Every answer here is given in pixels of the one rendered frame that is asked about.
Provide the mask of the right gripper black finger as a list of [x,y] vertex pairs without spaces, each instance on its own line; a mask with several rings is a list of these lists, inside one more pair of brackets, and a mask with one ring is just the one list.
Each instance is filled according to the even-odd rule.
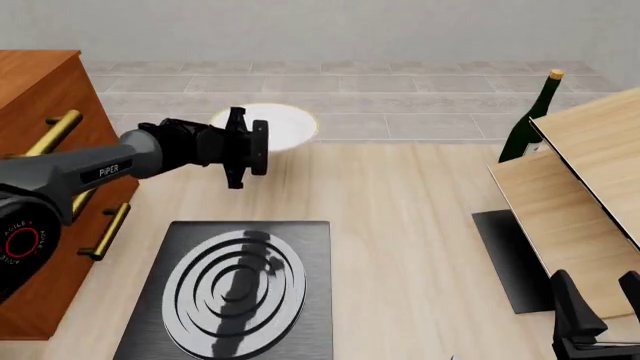
[[581,296],[569,273],[557,270],[550,278],[554,296],[554,341],[567,339],[577,344],[595,344],[608,329]]
[[640,320],[640,274],[635,271],[626,272],[618,282],[635,316]]

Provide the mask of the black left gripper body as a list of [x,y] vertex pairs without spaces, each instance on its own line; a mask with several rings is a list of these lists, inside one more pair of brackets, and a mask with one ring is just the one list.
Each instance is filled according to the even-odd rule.
[[225,125],[225,145],[223,167],[228,188],[242,189],[245,173],[245,155],[248,152],[248,130],[244,115],[244,107],[231,107]]

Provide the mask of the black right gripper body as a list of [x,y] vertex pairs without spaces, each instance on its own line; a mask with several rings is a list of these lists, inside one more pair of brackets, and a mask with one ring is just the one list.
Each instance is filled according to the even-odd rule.
[[640,341],[597,341],[593,336],[553,336],[557,360],[640,360]]

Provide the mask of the white plate with yellow rim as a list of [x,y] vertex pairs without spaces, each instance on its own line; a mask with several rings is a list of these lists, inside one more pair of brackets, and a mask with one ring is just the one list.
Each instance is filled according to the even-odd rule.
[[255,120],[268,122],[268,152],[284,152],[308,143],[318,133],[314,116],[299,107],[276,103],[242,104],[244,121],[252,131]]

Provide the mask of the flat black stove plate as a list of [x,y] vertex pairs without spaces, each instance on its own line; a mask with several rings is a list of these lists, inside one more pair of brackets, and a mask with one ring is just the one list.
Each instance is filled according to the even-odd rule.
[[325,221],[176,221],[113,360],[332,360]]

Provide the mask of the pale wooden rack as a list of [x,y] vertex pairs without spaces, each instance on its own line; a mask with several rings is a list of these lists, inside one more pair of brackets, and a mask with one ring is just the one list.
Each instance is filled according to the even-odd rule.
[[633,313],[640,273],[640,88],[535,119],[546,149],[489,168],[548,274],[569,273],[602,318]]

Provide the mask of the red-brown wooden cabinet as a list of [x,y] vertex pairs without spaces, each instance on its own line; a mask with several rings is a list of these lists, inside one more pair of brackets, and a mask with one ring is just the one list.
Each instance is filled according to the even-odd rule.
[[[0,50],[0,156],[24,154],[49,130],[45,119],[69,110],[83,119],[56,151],[117,142],[79,51]],[[93,265],[76,252],[98,242],[110,220],[103,211],[128,203],[137,187],[136,179],[125,177],[98,188],[79,218],[62,230],[51,259],[0,303],[0,341],[54,335]]]

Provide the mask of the dark green wine bottle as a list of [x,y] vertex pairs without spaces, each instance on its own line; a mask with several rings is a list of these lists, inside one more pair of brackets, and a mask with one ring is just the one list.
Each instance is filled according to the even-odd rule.
[[564,71],[560,69],[552,69],[550,71],[536,101],[510,131],[499,156],[499,163],[511,161],[537,151],[543,139],[533,128],[531,122],[547,115],[551,101],[563,77]]

